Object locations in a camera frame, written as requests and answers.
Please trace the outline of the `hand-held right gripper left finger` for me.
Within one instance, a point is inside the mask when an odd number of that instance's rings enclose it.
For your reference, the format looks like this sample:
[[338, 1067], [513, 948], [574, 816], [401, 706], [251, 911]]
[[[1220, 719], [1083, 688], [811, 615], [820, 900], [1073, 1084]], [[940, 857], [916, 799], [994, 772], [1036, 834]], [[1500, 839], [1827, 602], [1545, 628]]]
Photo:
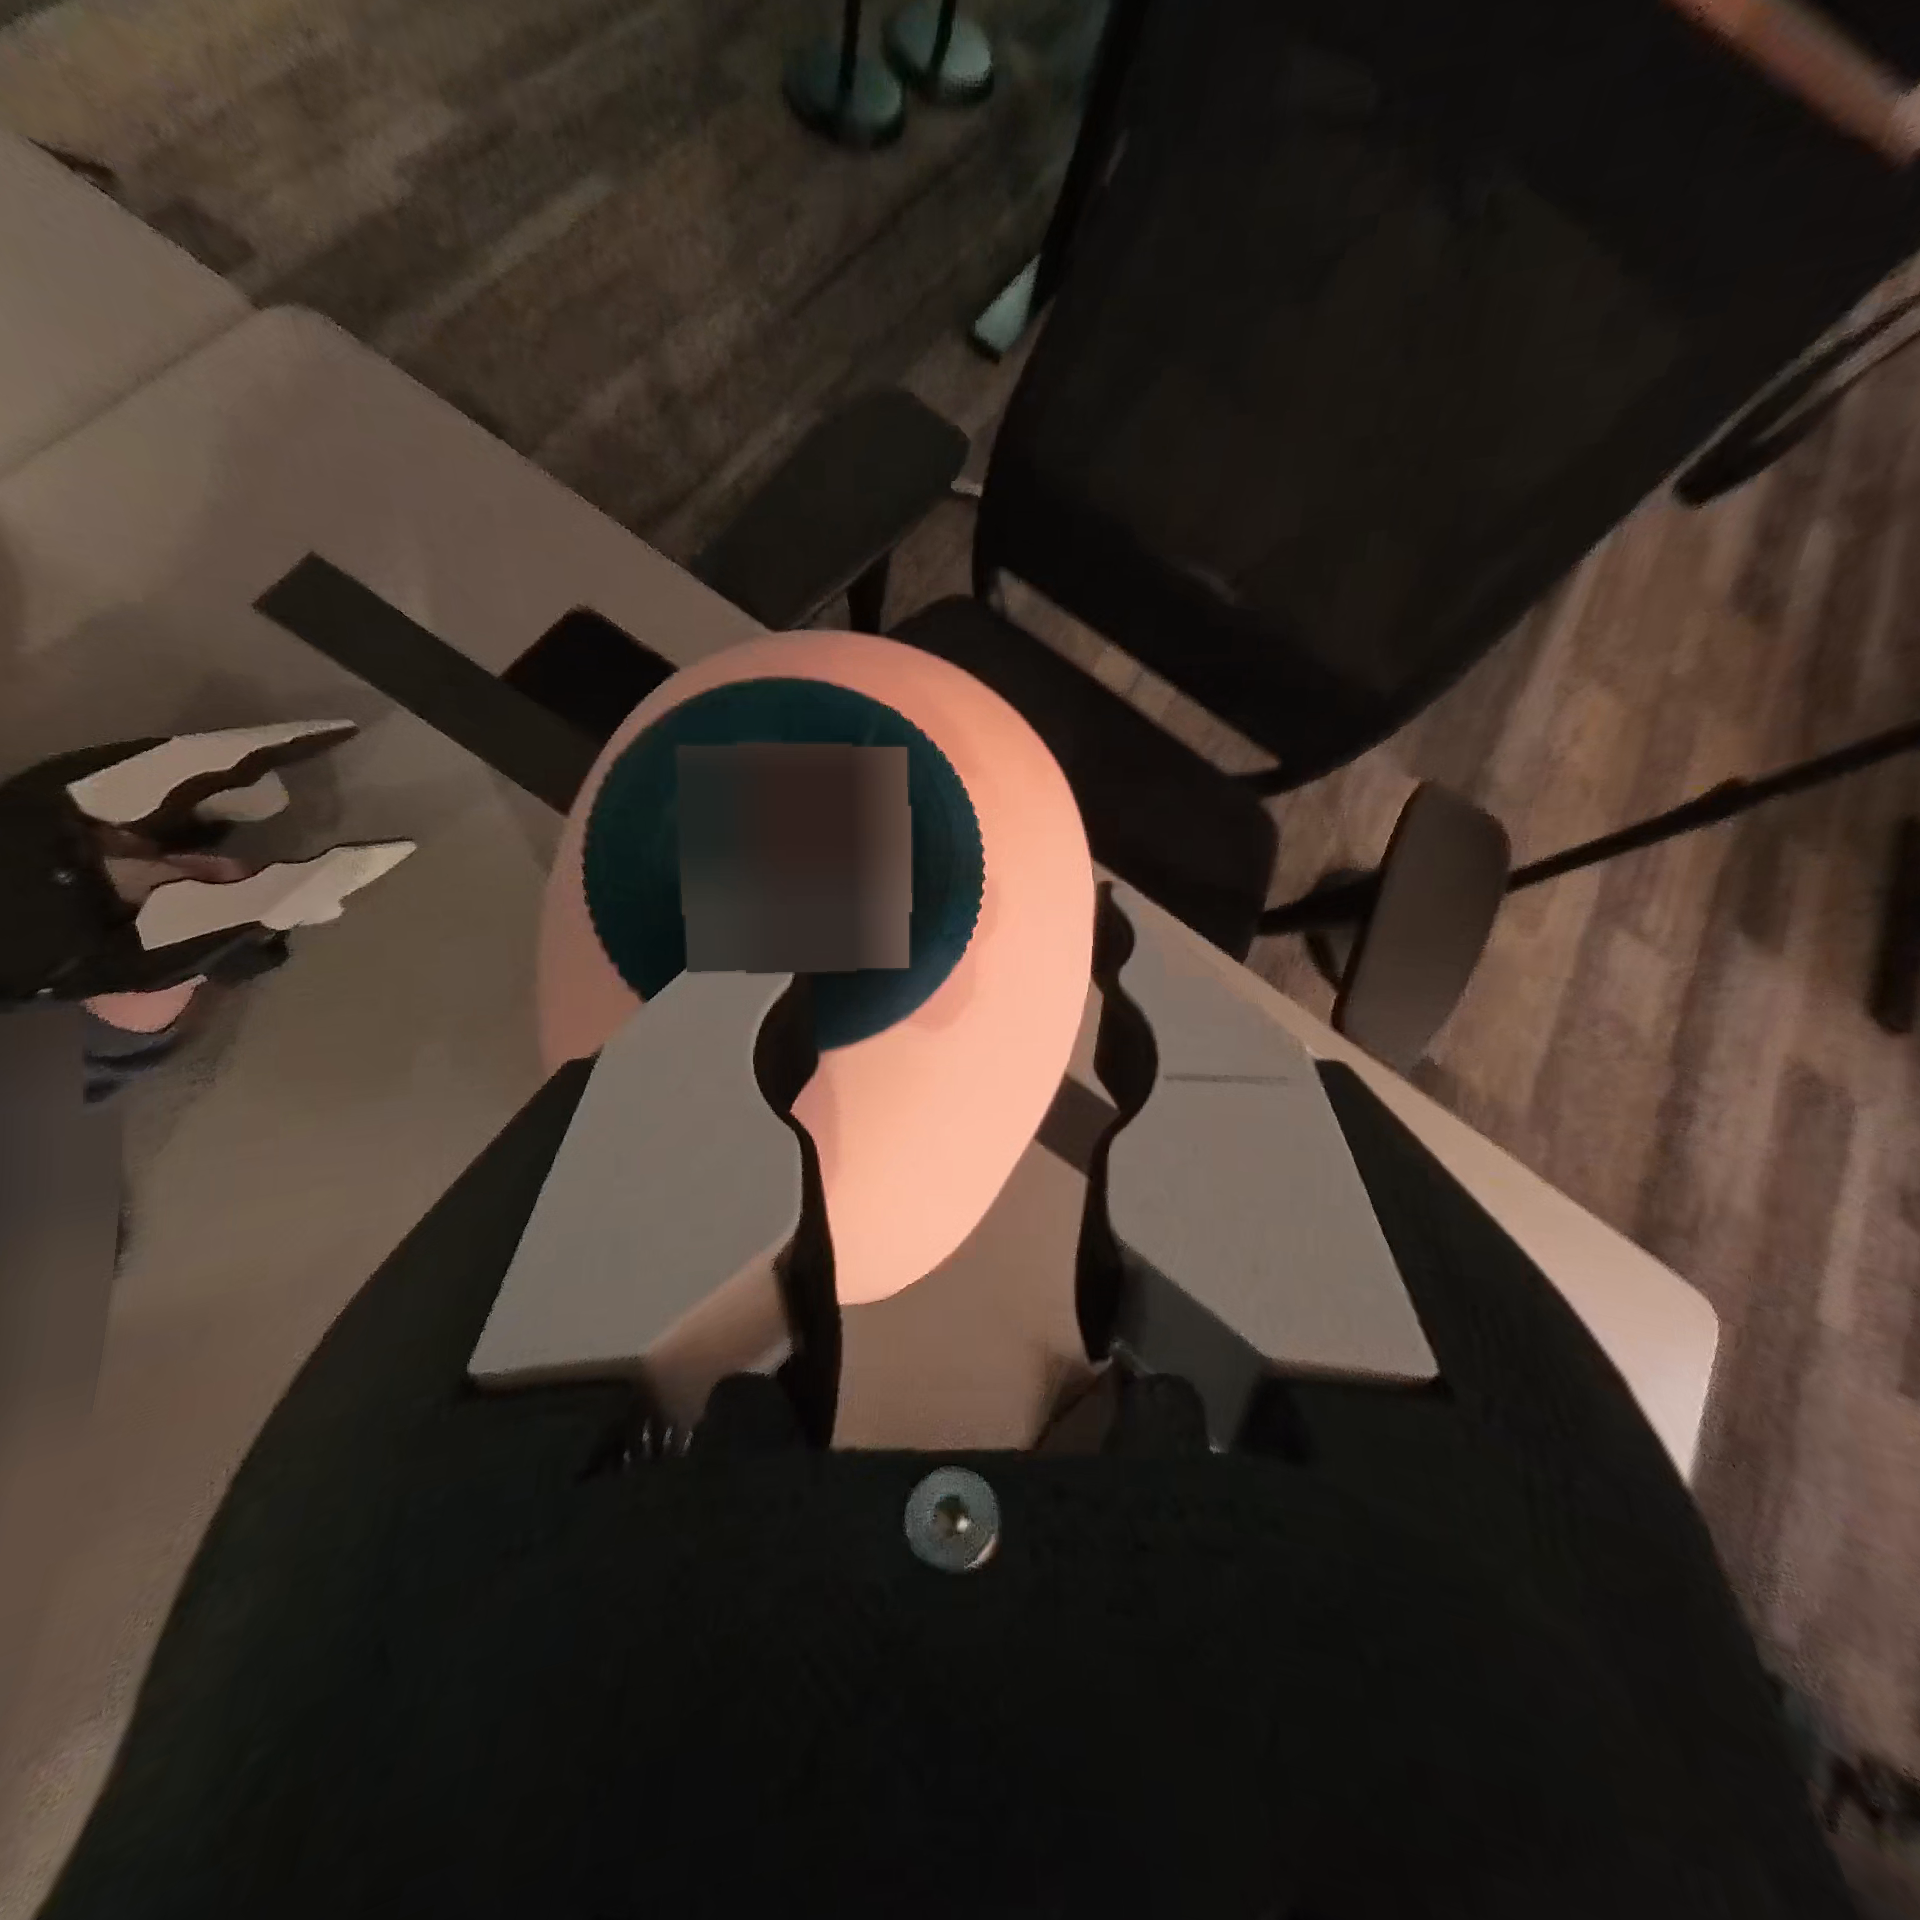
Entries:
[[485, 1389], [616, 1383], [691, 1434], [771, 1376], [828, 1447], [841, 1380], [811, 984], [686, 972], [594, 1052], [469, 1356]]

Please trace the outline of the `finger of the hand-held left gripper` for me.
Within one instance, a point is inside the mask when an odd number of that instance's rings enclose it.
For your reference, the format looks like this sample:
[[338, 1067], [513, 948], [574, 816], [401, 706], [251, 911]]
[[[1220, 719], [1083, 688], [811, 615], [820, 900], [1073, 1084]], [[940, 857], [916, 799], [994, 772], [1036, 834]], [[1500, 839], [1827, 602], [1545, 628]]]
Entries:
[[414, 839], [341, 843], [237, 880], [168, 880], [136, 913], [136, 938], [145, 952], [161, 952], [245, 929], [284, 933], [330, 923], [350, 896], [393, 873], [417, 849]]
[[66, 784], [96, 826], [262, 826], [293, 793], [284, 768], [357, 739], [357, 723], [291, 723], [177, 735]]

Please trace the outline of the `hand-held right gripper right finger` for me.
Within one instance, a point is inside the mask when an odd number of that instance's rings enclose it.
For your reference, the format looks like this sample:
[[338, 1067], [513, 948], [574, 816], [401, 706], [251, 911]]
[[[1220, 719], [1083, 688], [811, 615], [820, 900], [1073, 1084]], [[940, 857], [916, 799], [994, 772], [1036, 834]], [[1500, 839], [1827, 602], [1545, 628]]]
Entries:
[[1242, 972], [1132, 884], [1094, 892], [1094, 1080], [1074, 1312], [1092, 1362], [1249, 1441], [1285, 1386], [1427, 1389], [1441, 1368], [1322, 1067]]

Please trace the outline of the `black tape strip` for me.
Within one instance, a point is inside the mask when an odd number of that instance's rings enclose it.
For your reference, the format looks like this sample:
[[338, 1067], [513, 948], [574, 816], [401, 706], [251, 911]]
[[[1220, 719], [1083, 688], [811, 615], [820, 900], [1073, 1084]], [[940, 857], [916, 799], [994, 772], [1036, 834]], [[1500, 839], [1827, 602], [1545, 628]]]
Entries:
[[412, 713], [542, 804], [577, 802], [600, 748], [321, 556], [276, 578], [254, 613]]

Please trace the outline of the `black mesh office chair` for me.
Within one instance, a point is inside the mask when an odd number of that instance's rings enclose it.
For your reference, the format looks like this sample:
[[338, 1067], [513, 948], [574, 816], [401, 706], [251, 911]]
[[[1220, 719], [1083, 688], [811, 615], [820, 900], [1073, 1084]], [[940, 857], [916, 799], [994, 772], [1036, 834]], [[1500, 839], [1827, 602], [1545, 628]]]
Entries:
[[1915, 164], [1668, 5], [1114, 5], [971, 591], [916, 643], [1053, 749], [1094, 860], [1244, 957], [1333, 955], [1400, 1069], [1508, 871], [1422, 784], [1264, 906], [1289, 793], [1404, 732], [1670, 473], [1741, 473], [1915, 251]]

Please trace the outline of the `round metal stanchion base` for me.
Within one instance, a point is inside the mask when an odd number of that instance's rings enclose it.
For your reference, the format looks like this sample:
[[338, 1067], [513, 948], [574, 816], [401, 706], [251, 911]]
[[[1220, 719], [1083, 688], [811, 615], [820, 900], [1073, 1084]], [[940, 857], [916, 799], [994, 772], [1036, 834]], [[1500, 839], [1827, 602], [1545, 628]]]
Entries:
[[896, 80], [940, 107], [984, 106], [996, 82], [993, 44], [960, 2], [906, 2], [881, 32]]
[[861, 41], [864, 2], [844, 2], [835, 34], [784, 63], [782, 97], [801, 127], [848, 152], [890, 147], [906, 130], [906, 93]]

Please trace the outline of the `wooden desk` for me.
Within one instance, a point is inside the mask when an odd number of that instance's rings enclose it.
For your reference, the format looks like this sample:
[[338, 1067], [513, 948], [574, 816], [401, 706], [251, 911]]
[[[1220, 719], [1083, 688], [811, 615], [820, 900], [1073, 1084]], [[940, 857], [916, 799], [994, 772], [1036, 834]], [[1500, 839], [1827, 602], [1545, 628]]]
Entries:
[[1892, 167], [1917, 161], [1917, 82], [1818, 5], [1668, 2], [1822, 123]]

